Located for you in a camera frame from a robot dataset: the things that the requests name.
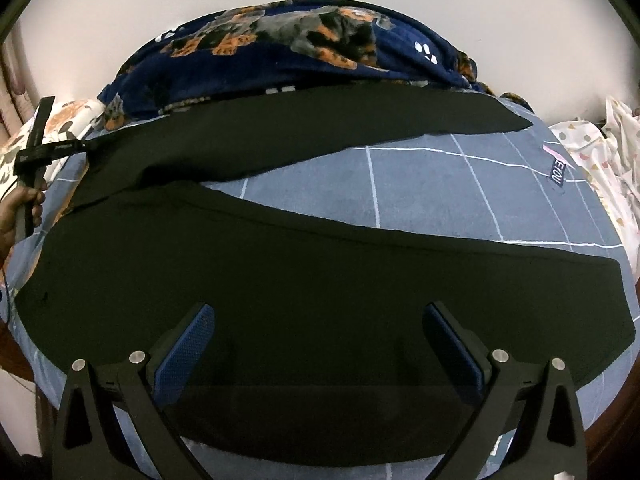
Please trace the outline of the black pants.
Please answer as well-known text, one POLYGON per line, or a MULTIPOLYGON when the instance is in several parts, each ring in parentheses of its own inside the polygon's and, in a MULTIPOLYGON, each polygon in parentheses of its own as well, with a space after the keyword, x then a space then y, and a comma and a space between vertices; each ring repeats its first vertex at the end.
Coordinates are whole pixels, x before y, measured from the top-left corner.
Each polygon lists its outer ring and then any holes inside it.
POLYGON ((166 413, 183 437, 314 465, 446 450, 469 416, 422 332, 445 304, 491 349, 567 362, 582 388, 637 339, 620 263, 565 250, 299 214, 212 190, 349 148, 497 132, 480 99, 325 88, 201 105, 112 133, 48 198, 15 299, 60 372, 150 350, 186 312, 215 330, 166 413))

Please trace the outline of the beige curtain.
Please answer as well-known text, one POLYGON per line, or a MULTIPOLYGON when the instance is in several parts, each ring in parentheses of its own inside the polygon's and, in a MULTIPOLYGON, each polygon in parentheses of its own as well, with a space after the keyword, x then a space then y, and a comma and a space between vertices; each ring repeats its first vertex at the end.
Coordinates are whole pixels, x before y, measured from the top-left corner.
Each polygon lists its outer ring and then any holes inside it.
POLYGON ((11 35, 1 45, 1 131, 10 138, 35 113, 11 35))

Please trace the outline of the white floral pillow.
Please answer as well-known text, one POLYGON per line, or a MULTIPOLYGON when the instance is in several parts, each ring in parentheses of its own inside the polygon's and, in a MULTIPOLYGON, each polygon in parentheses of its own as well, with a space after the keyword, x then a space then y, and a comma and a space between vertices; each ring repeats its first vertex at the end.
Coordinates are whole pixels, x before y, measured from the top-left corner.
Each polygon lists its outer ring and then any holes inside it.
MULTIPOLYGON (((56 100, 51 115, 44 128, 43 142, 81 140, 98 123, 105 106, 97 100, 76 100, 62 102, 56 100)), ((11 136, 1 147, 1 186, 8 186, 14 179, 13 166, 18 151, 26 148, 29 133, 35 119, 29 119, 21 129, 11 136)))

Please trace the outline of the navy dog print blanket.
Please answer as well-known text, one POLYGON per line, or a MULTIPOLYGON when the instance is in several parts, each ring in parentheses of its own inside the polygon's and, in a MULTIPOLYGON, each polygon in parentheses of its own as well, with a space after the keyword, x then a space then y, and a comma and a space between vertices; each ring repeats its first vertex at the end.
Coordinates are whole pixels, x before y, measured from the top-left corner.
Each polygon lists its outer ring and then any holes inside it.
POLYGON ((502 113, 497 131, 530 125, 526 101, 496 96, 469 55, 415 18, 354 0, 281 0, 204 15, 150 40, 99 94, 101 126, 342 84, 451 91, 502 113))

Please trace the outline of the white patterned cloth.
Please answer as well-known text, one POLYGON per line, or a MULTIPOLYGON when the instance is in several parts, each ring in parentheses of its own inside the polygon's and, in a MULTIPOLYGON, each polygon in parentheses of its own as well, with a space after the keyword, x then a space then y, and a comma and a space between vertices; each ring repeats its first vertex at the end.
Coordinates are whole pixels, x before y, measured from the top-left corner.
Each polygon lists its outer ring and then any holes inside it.
POLYGON ((639 274, 639 114, 622 101, 605 99, 605 124, 574 119, 550 127, 582 170, 608 213, 639 274))

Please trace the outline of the brown wooden bed frame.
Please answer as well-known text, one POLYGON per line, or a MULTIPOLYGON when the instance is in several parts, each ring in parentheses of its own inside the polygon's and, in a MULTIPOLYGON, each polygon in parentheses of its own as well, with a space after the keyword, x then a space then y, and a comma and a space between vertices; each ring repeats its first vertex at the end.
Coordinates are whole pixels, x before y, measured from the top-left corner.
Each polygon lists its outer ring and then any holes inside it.
POLYGON ((32 367, 3 321, 0 322, 0 365, 2 370, 18 378, 34 381, 32 367))

